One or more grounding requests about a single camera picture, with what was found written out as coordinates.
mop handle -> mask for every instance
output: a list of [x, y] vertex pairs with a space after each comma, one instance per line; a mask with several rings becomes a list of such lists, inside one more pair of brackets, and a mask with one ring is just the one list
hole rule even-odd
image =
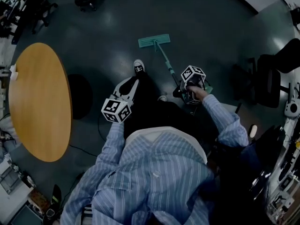
[[174, 70], [173, 70], [173, 67], [171, 66], [170, 61], [169, 61], [167, 55], [165, 54], [165, 52], [164, 52], [164, 50], [161, 48], [161, 46], [158, 44], [157, 40], [154, 41], [154, 46], [156, 47], [156, 45], [159, 47], [161, 53], [162, 53], [163, 56], [165, 57], [165, 64], [167, 65], [168, 70], [169, 70], [169, 72], [171, 73], [171, 75], [172, 75], [172, 77], [173, 77], [173, 79], [174, 79], [176, 85], [179, 86], [179, 85], [180, 85], [180, 82], [179, 82], [178, 78], [176, 77], [176, 74], [175, 74], [175, 72], [174, 72]]

white shoe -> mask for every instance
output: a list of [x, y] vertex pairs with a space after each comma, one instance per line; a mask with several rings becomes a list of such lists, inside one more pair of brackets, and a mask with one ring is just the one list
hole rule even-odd
[[145, 66], [144, 66], [142, 60], [139, 60], [139, 59], [135, 60], [135, 62], [133, 63], [133, 67], [135, 69], [135, 74], [145, 71]]
[[157, 99], [158, 101], [163, 101], [163, 102], [166, 102], [167, 101], [167, 97], [166, 96], [164, 96], [164, 95], [161, 95], [161, 96], [159, 96], [158, 97], [158, 99]]

mop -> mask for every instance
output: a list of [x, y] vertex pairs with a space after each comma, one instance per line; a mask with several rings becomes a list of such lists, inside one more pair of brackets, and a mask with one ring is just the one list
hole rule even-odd
[[158, 48], [160, 49], [161, 53], [163, 54], [164, 58], [165, 58], [165, 64], [168, 67], [169, 72], [171, 73], [175, 83], [177, 86], [180, 86], [180, 82], [178, 80], [178, 78], [176, 77], [176, 74], [170, 64], [170, 61], [167, 57], [167, 55], [165, 54], [164, 50], [161, 48], [160, 44], [164, 44], [164, 43], [170, 43], [170, 36], [169, 34], [163, 34], [163, 35], [158, 35], [158, 36], [152, 36], [152, 37], [145, 37], [145, 38], [141, 38], [138, 40], [139, 42], [139, 47], [149, 47], [149, 46], [154, 46], [155, 51], [158, 51]]

person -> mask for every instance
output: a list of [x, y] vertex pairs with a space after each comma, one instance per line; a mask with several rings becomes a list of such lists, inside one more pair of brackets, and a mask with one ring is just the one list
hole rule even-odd
[[[157, 99], [141, 60], [134, 68], [140, 84], [132, 117], [112, 124], [102, 153], [73, 190], [60, 224], [74, 225], [89, 204], [93, 224], [209, 224], [212, 206], [199, 195], [214, 180], [198, 142], [205, 134], [193, 116], [166, 97]], [[188, 89], [216, 124], [219, 143], [248, 145], [237, 114], [201, 88]]]

chair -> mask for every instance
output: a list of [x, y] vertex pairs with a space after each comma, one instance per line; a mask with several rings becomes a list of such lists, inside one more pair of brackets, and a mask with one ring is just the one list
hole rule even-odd
[[49, 23], [43, 17], [45, 12], [49, 12], [52, 7], [57, 8], [56, 3], [50, 4], [48, 0], [24, 0], [26, 4], [25, 10], [22, 12], [22, 16], [25, 16], [26, 19], [31, 18], [34, 20], [34, 25], [32, 27], [32, 34], [35, 34], [35, 28], [39, 20], [44, 22], [45, 27], [49, 26]]
[[257, 61], [254, 58], [248, 61], [252, 63], [252, 71], [246, 72], [237, 65], [235, 69], [242, 70], [250, 79], [250, 84], [236, 96], [241, 99], [249, 90], [254, 87], [255, 101], [261, 105], [276, 108], [279, 105], [280, 90], [291, 94], [291, 85], [289, 88], [280, 85], [280, 72], [289, 73], [300, 67], [300, 40], [292, 39], [288, 44], [280, 50], [276, 55], [263, 54]]

